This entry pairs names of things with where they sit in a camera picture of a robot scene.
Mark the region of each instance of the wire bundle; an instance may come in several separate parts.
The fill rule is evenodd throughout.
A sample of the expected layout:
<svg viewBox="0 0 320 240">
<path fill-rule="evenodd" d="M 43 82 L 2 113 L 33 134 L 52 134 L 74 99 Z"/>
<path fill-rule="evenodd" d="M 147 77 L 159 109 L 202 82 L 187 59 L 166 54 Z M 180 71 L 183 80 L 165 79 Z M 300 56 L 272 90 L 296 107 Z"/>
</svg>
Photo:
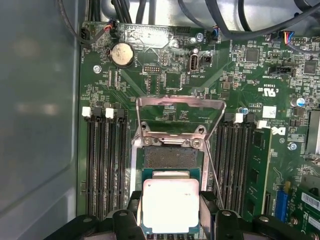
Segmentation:
<svg viewBox="0 0 320 240">
<path fill-rule="evenodd" d="M 287 20 L 284 21 L 282 23 L 276 24 L 274 26 L 271 27 L 267 27 L 265 29 L 261 29 L 258 31 L 247 31 L 247 32 L 234 32 L 234 31 L 230 31 L 222 17 L 222 14 L 220 12 L 219 9 L 219 5 L 217 3 L 217 0 L 205 0 L 206 6 L 211 14 L 212 19 L 215 21 L 215 23 L 219 26 L 220 31 L 222 32 L 222 34 L 228 38 L 228 39 L 232 39 L 232 40 L 250 40 L 256 37 L 260 37 L 263 35 L 268 35 L 268 34 L 272 34 L 275 32 L 279 32 L 283 29 L 286 29 L 294 24 L 297 24 L 298 22 L 300 22 L 301 20 L 305 19 L 306 17 L 310 16 L 313 13 L 316 13 L 317 11 L 319 11 L 320 9 L 320 3 L 316 4 L 315 6 L 309 8 L 308 10 L 306 10 L 305 12 Z M 244 4 L 243 2 L 240 2 L 240 7 L 238 8 L 238 10 L 240 10 L 241 12 L 241 16 L 242 16 L 242 20 L 245 18 L 245 14 L 244 14 Z M 185 12 L 185 7 L 182 8 L 181 4 L 180 8 L 183 12 Z M 248 23 L 246 23 L 246 25 L 243 25 L 244 29 L 249 30 L 247 27 Z"/>
<path fill-rule="evenodd" d="M 287 45 L 291 42 L 291 38 L 293 37 L 295 33 L 293 31 L 285 31 L 284 32 L 284 43 Z"/>
</svg>

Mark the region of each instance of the dimm slot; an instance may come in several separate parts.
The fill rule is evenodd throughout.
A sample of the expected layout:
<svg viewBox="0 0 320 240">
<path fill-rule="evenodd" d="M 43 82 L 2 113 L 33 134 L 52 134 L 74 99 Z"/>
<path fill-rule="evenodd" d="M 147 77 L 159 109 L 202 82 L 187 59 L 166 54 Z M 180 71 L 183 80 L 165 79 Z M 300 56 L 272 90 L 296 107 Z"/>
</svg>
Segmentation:
<svg viewBox="0 0 320 240">
<path fill-rule="evenodd" d="M 98 163 L 97 163 L 97 211 L 96 216 L 103 220 L 106 216 L 104 213 L 104 176 L 105 176 L 105 164 L 106 164 L 106 135 L 107 124 L 103 119 L 99 123 L 99 137 L 98 137 Z"/>
<path fill-rule="evenodd" d="M 125 191 L 125 177 L 126 177 L 126 147 L 127 147 L 127 121 L 125 118 L 118 120 L 120 129 L 120 155 L 118 162 L 118 205 L 119 209 L 124 206 L 124 191 Z"/>
<path fill-rule="evenodd" d="M 226 209 L 240 211 L 243 204 L 249 139 L 252 124 L 223 123 L 217 128 L 214 167 L 217 173 L 221 196 Z"/>
<path fill-rule="evenodd" d="M 239 206 L 238 206 L 238 213 L 242 213 L 243 207 L 244 207 L 244 197 L 245 195 L 243 194 L 243 191 L 245 190 L 246 186 L 246 174 L 247 174 L 247 165 L 248 165 L 248 157 L 249 157 L 249 144 L 252 141 L 253 137 L 253 125 L 248 124 L 245 126 L 245 135 L 243 139 L 243 148 L 240 153 L 241 159 L 243 159 L 243 162 L 241 163 L 241 170 L 240 170 L 240 184 L 239 186 L 241 187 L 238 191 L 239 195 Z"/>
<path fill-rule="evenodd" d="M 234 175 L 233 175 L 233 183 L 232 183 L 232 204 L 231 204 L 231 209 L 237 209 L 238 208 L 238 191 L 239 191 L 239 171 L 240 171 L 240 165 L 241 165 L 241 158 L 240 158 L 240 154 L 239 151 L 241 151 L 241 140 L 243 139 L 243 135 L 244 135 L 244 129 L 242 127 L 238 128 L 237 131 L 237 136 L 236 136 L 236 149 L 237 149 L 237 154 L 235 155 L 235 159 L 234 159 Z"/>
<path fill-rule="evenodd" d="M 233 209 L 232 200 L 233 200 L 233 189 L 236 187 L 234 184 L 234 176 L 235 176 L 235 166 L 236 166 L 236 153 L 239 151 L 238 149 L 238 134 L 239 134 L 239 125 L 236 124 L 232 127 L 232 137 L 231 137 L 231 145 L 229 148 L 230 151 L 230 160 L 229 160 L 229 173 L 228 173 L 228 191 L 227 194 L 227 202 L 226 206 L 228 209 Z"/>
<path fill-rule="evenodd" d="M 87 122 L 87 157 L 86 157 L 86 213 L 92 215 L 93 212 L 93 161 L 94 161 L 94 140 L 95 122 Z"/>
<path fill-rule="evenodd" d="M 115 176 L 115 151 L 116 151 L 116 125 L 113 120 L 108 120 L 107 123 L 110 126 L 108 132 L 108 159 L 107 159 L 107 213 L 113 210 L 114 202 L 114 176 Z"/>
</svg>

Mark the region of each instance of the colored wires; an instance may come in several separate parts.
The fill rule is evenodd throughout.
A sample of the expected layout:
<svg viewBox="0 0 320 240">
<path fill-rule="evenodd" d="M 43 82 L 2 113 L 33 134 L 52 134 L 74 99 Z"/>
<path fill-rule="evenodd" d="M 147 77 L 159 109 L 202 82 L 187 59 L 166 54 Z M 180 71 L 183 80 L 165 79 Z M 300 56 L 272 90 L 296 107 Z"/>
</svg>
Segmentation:
<svg viewBox="0 0 320 240">
<path fill-rule="evenodd" d="M 111 28 L 113 28 L 114 19 L 111 18 L 110 21 L 107 23 L 106 27 L 104 27 L 101 31 L 99 31 L 91 40 L 83 39 L 81 36 L 79 36 L 76 33 L 76 31 L 74 30 L 72 24 L 70 23 L 69 18 L 68 18 L 67 13 L 66 13 L 66 10 L 65 10 L 65 6 L 64 6 L 63 0 L 56 0 L 56 1 L 57 1 L 57 4 L 58 4 L 60 15 L 61 15 L 61 17 L 62 17 L 62 19 L 64 21 L 64 24 L 65 24 L 66 28 L 82 44 L 85 44 L 85 45 L 94 44 L 96 41 L 98 41 L 99 38 L 101 38 L 101 36 L 103 34 L 105 34 L 106 31 L 108 31 Z"/>
<path fill-rule="evenodd" d="M 301 20 L 305 19 L 306 17 L 310 16 L 311 14 L 317 12 L 320 9 L 320 3 L 314 5 L 312 8 L 306 10 L 305 12 L 287 20 L 282 23 L 276 24 L 271 27 L 267 27 L 265 29 L 261 29 L 258 31 L 251 31 L 251 32 L 234 32 L 230 31 L 225 23 L 224 18 L 219 9 L 219 5 L 217 0 L 205 0 L 206 6 L 212 16 L 212 19 L 215 23 L 219 26 L 220 31 L 227 39 L 232 40 L 250 40 L 256 37 L 260 37 L 262 35 L 272 34 L 283 29 L 286 29 L 294 24 L 297 24 Z"/>
<path fill-rule="evenodd" d="M 294 31 L 285 31 L 284 32 L 284 43 L 285 43 L 285 45 L 287 45 L 288 43 L 291 42 L 291 38 L 293 37 L 294 34 L 295 34 Z"/>
<path fill-rule="evenodd" d="M 218 37 L 218 35 L 219 35 L 219 28 L 218 28 L 217 25 L 216 25 L 216 26 L 213 26 L 213 33 L 214 33 L 214 36 L 215 36 L 215 37 Z"/>
</svg>

